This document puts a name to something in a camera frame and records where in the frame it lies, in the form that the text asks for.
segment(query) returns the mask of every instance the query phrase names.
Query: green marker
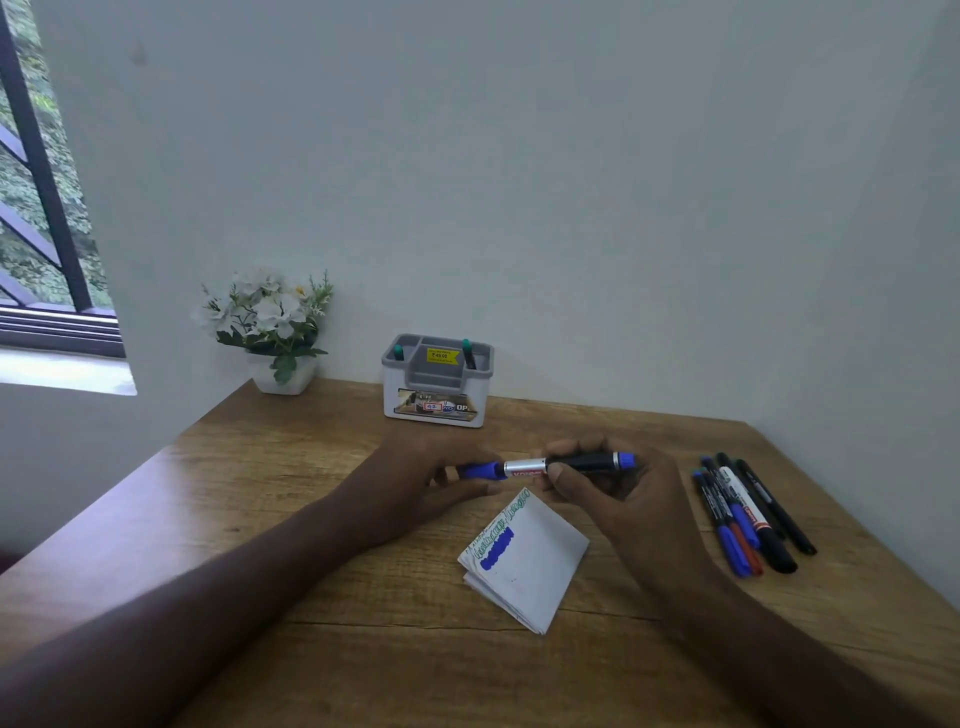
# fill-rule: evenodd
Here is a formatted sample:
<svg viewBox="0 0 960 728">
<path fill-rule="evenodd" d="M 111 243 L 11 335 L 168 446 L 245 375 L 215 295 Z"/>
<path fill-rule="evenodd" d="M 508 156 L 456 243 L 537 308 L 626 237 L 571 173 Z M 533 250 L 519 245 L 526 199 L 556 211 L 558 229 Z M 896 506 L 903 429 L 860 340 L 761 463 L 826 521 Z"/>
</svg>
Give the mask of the green marker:
<svg viewBox="0 0 960 728">
<path fill-rule="evenodd" d="M 469 339 L 464 339 L 464 359 L 467 361 L 468 369 L 477 368 L 477 363 L 473 359 L 473 345 Z"/>
</svg>

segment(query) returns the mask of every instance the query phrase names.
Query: person's right hand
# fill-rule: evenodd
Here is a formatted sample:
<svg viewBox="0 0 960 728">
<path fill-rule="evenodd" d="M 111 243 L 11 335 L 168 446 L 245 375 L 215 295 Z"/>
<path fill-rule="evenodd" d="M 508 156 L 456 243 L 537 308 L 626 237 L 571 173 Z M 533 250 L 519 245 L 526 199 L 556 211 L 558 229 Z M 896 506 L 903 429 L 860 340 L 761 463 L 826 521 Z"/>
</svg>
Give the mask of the person's right hand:
<svg viewBox="0 0 960 728">
<path fill-rule="evenodd" d="M 560 463 L 547 469 L 543 490 L 555 488 L 583 508 L 627 569 L 643 586 L 666 585 L 681 575 L 714 570 L 693 518 L 676 461 L 665 452 L 606 435 L 560 440 L 538 455 L 632 452 L 637 467 L 590 477 Z"/>
</svg>

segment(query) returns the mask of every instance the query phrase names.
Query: person's left hand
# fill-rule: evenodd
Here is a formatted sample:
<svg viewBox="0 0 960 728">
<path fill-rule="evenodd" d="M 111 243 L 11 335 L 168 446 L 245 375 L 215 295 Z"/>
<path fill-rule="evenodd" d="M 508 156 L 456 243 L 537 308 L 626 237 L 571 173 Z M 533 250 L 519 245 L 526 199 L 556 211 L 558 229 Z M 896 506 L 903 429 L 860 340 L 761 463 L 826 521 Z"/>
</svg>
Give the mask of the person's left hand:
<svg viewBox="0 0 960 728">
<path fill-rule="evenodd" d="M 463 437 L 405 432 L 384 440 L 324 500 L 355 546 L 370 548 L 464 500 L 499 493 L 500 485 L 490 480 L 449 482 L 445 468 L 502 459 Z"/>
</svg>

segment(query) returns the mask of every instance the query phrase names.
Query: wooden tabletop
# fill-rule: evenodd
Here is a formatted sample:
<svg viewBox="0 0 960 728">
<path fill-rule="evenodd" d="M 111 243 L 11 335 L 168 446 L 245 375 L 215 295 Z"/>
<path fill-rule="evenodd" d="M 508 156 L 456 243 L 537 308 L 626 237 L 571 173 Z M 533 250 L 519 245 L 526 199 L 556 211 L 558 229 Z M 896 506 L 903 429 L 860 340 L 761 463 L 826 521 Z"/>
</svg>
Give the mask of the wooden tabletop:
<svg viewBox="0 0 960 728">
<path fill-rule="evenodd" d="M 0 661 L 281 521 L 332 489 L 384 433 L 438 426 L 388 420 L 381 403 L 369 384 L 318 380 L 295 398 L 241 387 L 0 576 Z M 605 430 L 671 452 L 683 471 L 718 450 L 747 459 L 820 553 L 797 554 L 795 574 L 767 570 L 738 583 L 960 725 L 960 616 L 751 427 L 526 400 L 491 398 L 488 408 L 469 436 L 506 457 Z M 572 505 L 555 507 L 590 548 L 546 636 L 467 587 L 457 555 L 515 491 L 461 505 L 329 576 L 177 725 L 754 724 L 662 635 L 607 541 Z M 689 495 L 720 562 L 707 514 Z"/>
</svg>

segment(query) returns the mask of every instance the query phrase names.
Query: hand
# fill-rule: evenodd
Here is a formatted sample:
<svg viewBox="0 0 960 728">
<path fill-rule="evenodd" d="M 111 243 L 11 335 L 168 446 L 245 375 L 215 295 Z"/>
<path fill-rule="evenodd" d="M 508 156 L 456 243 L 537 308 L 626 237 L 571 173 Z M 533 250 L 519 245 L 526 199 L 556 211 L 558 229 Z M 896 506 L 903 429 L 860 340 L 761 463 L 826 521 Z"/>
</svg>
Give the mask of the hand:
<svg viewBox="0 0 960 728">
<path fill-rule="evenodd" d="M 553 463 L 540 487 L 556 489 L 593 519 L 642 585 L 655 587 L 715 569 L 693 518 L 676 461 L 660 450 L 606 435 L 550 443 L 538 455 L 632 452 L 637 467 L 590 477 Z"/>
<path fill-rule="evenodd" d="M 489 480 L 449 482 L 445 468 L 502 459 L 462 437 L 403 433 L 388 437 L 324 500 L 335 509 L 345 537 L 358 549 L 370 548 L 464 500 L 499 493 L 500 485 Z"/>
</svg>

